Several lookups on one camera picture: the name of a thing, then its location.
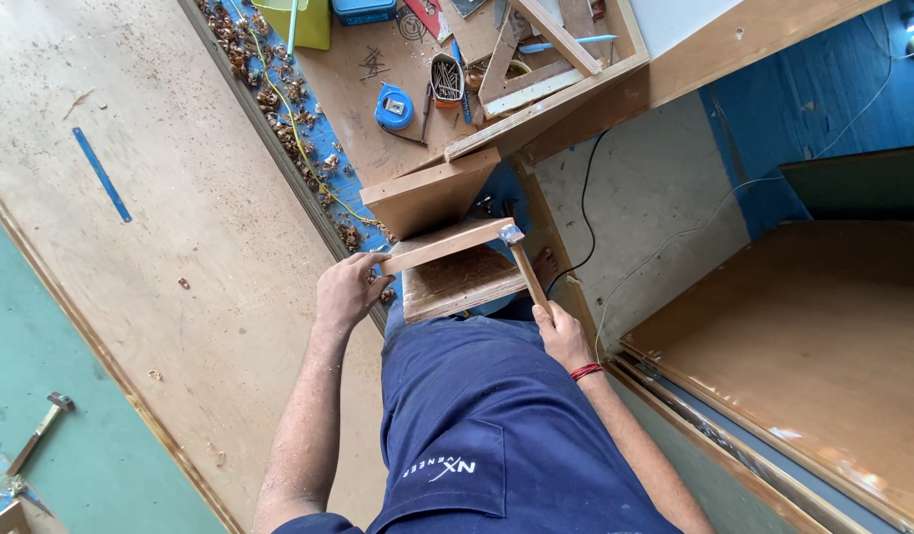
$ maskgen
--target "red thread bracelet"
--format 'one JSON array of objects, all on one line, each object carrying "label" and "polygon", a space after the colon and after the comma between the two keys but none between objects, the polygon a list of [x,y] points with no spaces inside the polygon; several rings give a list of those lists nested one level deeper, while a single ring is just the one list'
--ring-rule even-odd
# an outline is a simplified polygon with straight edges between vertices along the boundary
[{"label": "red thread bracelet", "polygon": [[602,366],[598,363],[591,363],[589,365],[583,365],[581,368],[574,370],[569,373],[569,376],[573,377],[573,380],[579,382],[579,379],[585,376],[586,374],[592,374],[597,370],[602,370]]}]

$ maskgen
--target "blue tin box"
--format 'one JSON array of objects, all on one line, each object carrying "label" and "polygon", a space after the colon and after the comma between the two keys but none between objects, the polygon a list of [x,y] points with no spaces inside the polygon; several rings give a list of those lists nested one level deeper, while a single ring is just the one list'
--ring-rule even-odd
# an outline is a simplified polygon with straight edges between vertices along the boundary
[{"label": "blue tin box", "polygon": [[332,0],[332,10],[342,26],[394,20],[396,0]]}]

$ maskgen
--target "hammer on floor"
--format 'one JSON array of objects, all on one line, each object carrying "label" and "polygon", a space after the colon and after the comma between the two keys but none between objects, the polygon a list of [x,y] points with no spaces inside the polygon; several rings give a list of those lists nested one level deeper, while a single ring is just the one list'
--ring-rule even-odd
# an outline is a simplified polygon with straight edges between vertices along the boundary
[{"label": "hammer on floor", "polygon": [[10,477],[17,475],[18,471],[22,469],[22,466],[25,465],[25,461],[32,455],[32,451],[35,450],[36,445],[41,441],[42,436],[45,435],[47,428],[51,426],[51,423],[58,417],[61,410],[72,411],[74,409],[74,402],[71,401],[71,398],[68,395],[61,395],[59,392],[52,392],[51,395],[47,397],[47,400],[51,401],[53,406],[47,411],[47,415],[42,419],[42,422],[38,424],[38,428],[35,433],[32,434],[32,437],[29,438],[29,442],[25,443],[22,452],[15,457],[15,461],[9,466],[9,470],[5,471],[5,474]]},{"label": "hammer on floor", "polygon": [[500,228],[498,235],[500,236],[500,240],[503,241],[503,244],[508,246],[513,253],[513,259],[516,260],[523,278],[526,279],[526,289],[529,290],[529,296],[533,297],[533,302],[543,306],[543,309],[549,313],[550,319],[554,318],[553,310],[549,307],[549,301],[546,300],[546,293],[543,292],[543,287],[540,286],[540,282],[536,280],[536,273],[533,273],[533,266],[529,264],[529,258],[526,257],[526,252],[522,249],[522,245],[520,244],[525,237],[520,230],[520,227],[515,224],[508,224]]}]

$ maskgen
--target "yellow wire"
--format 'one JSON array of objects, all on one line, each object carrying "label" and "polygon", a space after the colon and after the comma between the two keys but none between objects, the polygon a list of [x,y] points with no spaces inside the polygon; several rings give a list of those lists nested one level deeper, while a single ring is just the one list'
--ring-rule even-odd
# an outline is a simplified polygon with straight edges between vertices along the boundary
[{"label": "yellow wire", "polygon": [[[233,8],[236,9],[236,13],[237,13],[237,15],[239,15],[240,19],[246,18],[242,15],[242,11],[239,10],[239,6],[236,5],[236,0],[233,0],[232,2],[230,2],[230,4],[232,4]],[[289,126],[292,127],[292,135],[293,135],[293,137],[296,138],[296,145],[298,145],[298,152],[299,152],[299,154],[302,155],[302,160],[305,161],[306,166],[309,167],[309,171],[312,172],[313,178],[315,178],[316,181],[319,183],[319,187],[321,187],[322,189],[327,191],[328,194],[333,199],[335,199],[336,202],[338,202],[339,204],[341,204],[341,206],[343,208],[348,210],[348,213],[352,214],[353,216],[358,218],[363,223],[379,224],[379,221],[376,221],[374,219],[365,219],[364,217],[361,217],[360,215],[356,214],[355,210],[348,207],[348,204],[346,204],[345,202],[341,201],[341,199],[339,199],[337,195],[332,193],[332,190],[329,189],[329,186],[326,185],[325,182],[319,178],[319,175],[316,173],[316,168],[312,166],[312,164],[309,162],[309,157],[305,155],[305,149],[302,148],[302,141],[298,139],[298,131],[296,130],[296,118],[292,114],[292,107],[289,106],[289,101],[286,100],[286,98],[284,96],[282,96],[282,93],[279,92],[278,87],[276,87],[275,84],[273,83],[273,81],[269,78],[269,72],[267,70],[268,67],[266,67],[266,59],[264,57],[262,57],[262,46],[260,45],[260,38],[256,36],[256,33],[253,31],[252,27],[247,26],[246,29],[249,30],[249,34],[253,36],[253,41],[256,42],[256,55],[260,56],[260,61],[262,63],[262,75],[265,76],[266,82],[273,88],[273,91],[275,91],[275,93],[278,94],[279,99],[282,101],[282,103],[285,105],[286,110],[289,112],[289,122],[291,123]]]}]

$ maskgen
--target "person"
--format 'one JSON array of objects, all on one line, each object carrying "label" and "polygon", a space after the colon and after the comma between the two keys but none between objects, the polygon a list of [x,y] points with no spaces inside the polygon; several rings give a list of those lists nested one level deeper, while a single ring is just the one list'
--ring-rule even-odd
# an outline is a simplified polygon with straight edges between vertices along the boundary
[{"label": "person", "polygon": [[[345,347],[394,279],[368,282],[389,257],[358,253],[319,280],[317,318],[275,431],[256,534],[362,532],[325,510],[338,464]],[[543,285],[555,275],[548,250],[534,271]],[[406,325],[400,300],[381,351],[389,474],[368,534],[712,533],[605,373],[593,372],[580,323],[555,302],[553,318],[526,297],[507,307],[525,309],[516,320]]]}]

